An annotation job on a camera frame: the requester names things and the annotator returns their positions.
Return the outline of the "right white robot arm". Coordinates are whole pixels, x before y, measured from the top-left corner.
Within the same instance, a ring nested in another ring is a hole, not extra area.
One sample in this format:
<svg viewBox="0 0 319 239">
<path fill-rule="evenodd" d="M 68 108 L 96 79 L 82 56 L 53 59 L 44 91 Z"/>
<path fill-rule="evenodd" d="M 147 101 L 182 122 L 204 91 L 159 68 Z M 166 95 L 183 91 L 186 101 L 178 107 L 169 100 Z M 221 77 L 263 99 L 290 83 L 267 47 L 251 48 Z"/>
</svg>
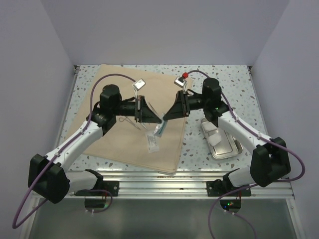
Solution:
<svg viewBox="0 0 319 239">
<path fill-rule="evenodd" d="M 291 171 L 286 143 L 280 137 L 271 138 L 241 120 L 224 98 L 219 81 L 206 78 L 200 94 L 191 96 L 178 91 L 175 102 L 164 120 L 189 116 L 192 110 L 202 109 L 208 122 L 235 137 L 251 153 L 248 167 L 235 169 L 216 180 L 213 187 L 226 195 L 234 195 L 240 187 L 257 184 L 266 187 Z"/>
</svg>

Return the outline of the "green suture packet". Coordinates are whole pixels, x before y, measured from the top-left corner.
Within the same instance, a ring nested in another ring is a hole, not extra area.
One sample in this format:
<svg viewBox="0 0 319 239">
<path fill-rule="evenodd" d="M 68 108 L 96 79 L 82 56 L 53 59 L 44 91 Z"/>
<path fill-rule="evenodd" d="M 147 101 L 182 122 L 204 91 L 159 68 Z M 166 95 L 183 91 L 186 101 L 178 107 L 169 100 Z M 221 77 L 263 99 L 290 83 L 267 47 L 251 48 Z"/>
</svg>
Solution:
<svg viewBox="0 0 319 239">
<path fill-rule="evenodd" d="M 153 135 L 156 137 L 161 137 L 163 135 L 163 132 L 165 130 L 166 125 L 167 125 L 167 121 L 162 120 L 162 122 L 160 124 L 156 125 L 156 127 L 153 131 Z"/>
</svg>

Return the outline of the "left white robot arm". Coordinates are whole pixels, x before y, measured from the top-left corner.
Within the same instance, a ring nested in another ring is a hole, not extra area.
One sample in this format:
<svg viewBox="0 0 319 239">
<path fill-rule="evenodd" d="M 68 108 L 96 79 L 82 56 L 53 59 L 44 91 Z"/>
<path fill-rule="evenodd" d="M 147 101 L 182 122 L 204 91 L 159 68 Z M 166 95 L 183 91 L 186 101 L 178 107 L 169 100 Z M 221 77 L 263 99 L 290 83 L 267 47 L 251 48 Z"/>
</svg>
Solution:
<svg viewBox="0 0 319 239">
<path fill-rule="evenodd" d="M 86 169 L 74 176 L 68 169 L 116 124 L 117 116 L 134 117 L 139 123 L 161 123 L 144 96 L 138 96 L 134 101 L 123 100 L 119 87 L 113 84 L 103 88 L 99 102 L 91 110 L 80 128 L 63 144 L 45 156 L 36 154 L 30 161 L 29 189 L 54 204 L 73 192 L 87 191 L 94 196 L 106 193 L 103 176 L 98 172 Z"/>
</svg>

